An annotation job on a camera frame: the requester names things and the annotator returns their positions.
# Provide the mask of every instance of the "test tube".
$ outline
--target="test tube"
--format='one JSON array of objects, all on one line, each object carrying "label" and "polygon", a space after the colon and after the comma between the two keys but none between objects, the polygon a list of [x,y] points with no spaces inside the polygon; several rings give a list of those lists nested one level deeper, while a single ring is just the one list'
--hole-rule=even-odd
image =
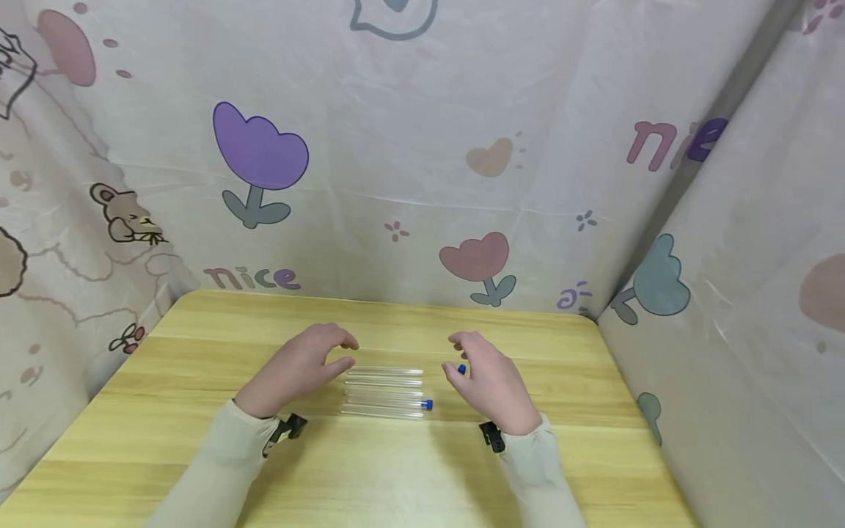
[{"label": "test tube", "polygon": [[421,368],[397,368],[397,367],[352,367],[349,375],[363,374],[366,376],[422,376]]},{"label": "test tube", "polygon": [[341,406],[341,414],[375,416],[377,418],[399,418],[401,420],[419,420],[423,417],[423,412],[419,410],[412,411],[410,409],[365,406],[352,403],[343,404]]},{"label": "test tube", "polygon": [[421,396],[390,394],[363,395],[353,393],[346,396],[346,403],[365,406],[394,407],[398,409],[424,409],[425,411],[431,411],[434,406],[433,400],[425,400]]},{"label": "test tube", "polygon": [[387,378],[384,376],[370,376],[364,374],[347,374],[347,385],[362,385],[367,387],[422,387],[422,378]]},{"label": "test tube", "polygon": [[421,390],[414,390],[414,389],[399,389],[399,388],[376,388],[376,387],[358,387],[356,385],[351,385],[347,387],[346,390],[343,391],[347,397],[351,395],[361,395],[361,396],[383,396],[385,398],[394,398],[394,399],[417,399],[421,400],[423,398],[423,392]]}]

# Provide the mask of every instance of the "forearm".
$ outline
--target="forearm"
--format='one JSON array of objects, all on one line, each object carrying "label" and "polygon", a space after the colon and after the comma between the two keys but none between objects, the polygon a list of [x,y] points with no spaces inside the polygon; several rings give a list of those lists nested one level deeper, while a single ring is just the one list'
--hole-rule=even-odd
[{"label": "forearm", "polygon": [[560,465],[558,440],[548,419],[526,436],[502,433],[502,466],[519,501],[523,528],[586,526]]},{"label": "forearm", "polygon": [[227,401],[191,465],[144,527],[232,528],[278,423],[253,418]]}]

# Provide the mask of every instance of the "small pink flower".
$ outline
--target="small pink flower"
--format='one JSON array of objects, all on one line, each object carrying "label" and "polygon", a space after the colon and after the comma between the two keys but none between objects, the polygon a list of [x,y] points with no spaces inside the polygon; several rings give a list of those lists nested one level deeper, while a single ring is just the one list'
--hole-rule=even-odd
[{"label": "small pink flower", "polygon": [[508,239],[498,231],[482,240],[470,238],[459,248],[440,250],[440,262],[452,274],[471,282],[483,282],[498,274],[508,261]]},{"label": "small pink flower", "polygon": [[[399,231],[399,221],[393,222],[393,226],[390,224],[384,224],[384,228],[388,231]],[[398,235],[396,233],[393,233],[393,242],[399,242],[399,235],[402,235],[403,237],[409,237],[411,233],[404,230],[399,231]]]}]

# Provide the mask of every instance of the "finger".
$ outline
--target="finger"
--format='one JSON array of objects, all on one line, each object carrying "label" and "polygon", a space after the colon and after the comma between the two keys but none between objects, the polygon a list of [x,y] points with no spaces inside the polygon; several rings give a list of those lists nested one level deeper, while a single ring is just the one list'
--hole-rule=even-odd
[{"label": "finger", "polygon": [[342,357],[341,359],[331,362],[325,367],[323,367],[323,373],[325,374],[326,381],[331,381],[334,378],[337,378],[350,368],[355,365],[355,358],[354,357]]},{"label": "finger", "polygon": [[329,327],[328,331],[326,331],[323,336],[323,345],[326,347],[326,352],[336,346],[344,346],[344,348],[348,347],[353,350],[358,350],[358,341],[355,337],[336,324]]},{"label": "finger", "polygon": [[458,391],[458,394],[465,400],[467,390],[470,387],[470,380],[464,378],[461,373],[458,372],[458,369],[455,368],[455,365],[451,362],[445,362],[443,364],[443,372],[446,373],[446,379],[449,380],[449,383],[455,387],[455,390]]},{"label": "finger", "polygon": [[472,361],[477,347],[487,342],[478,332],[455,332],[449,336],[449,341],[455,344],[455,350],[463,351],[461,357],[469,361]]}]

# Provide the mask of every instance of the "hand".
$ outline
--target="hand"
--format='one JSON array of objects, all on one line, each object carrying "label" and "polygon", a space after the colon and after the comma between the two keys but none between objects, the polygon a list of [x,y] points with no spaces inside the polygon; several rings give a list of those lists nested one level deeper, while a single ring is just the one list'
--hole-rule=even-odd
[{"label": "hand", "polygon": [[336,346],[358,350],[358,342],[335,323],[312,324],[285,343],[235,396],[235,405],[256,418],[269,418],[288,403],[314,392],[355,364],[342,357],[325,364]]},{"label": "hand", "polygon": [[443,364],[446,379],[466,403],[504,433],[524,436],[540,426],[540,413],[509,357],[478,332],[457,332],[449,336],[449,341],[455,350],[463,350],[461,356],[470,362],[469,378],[452,363]]}]

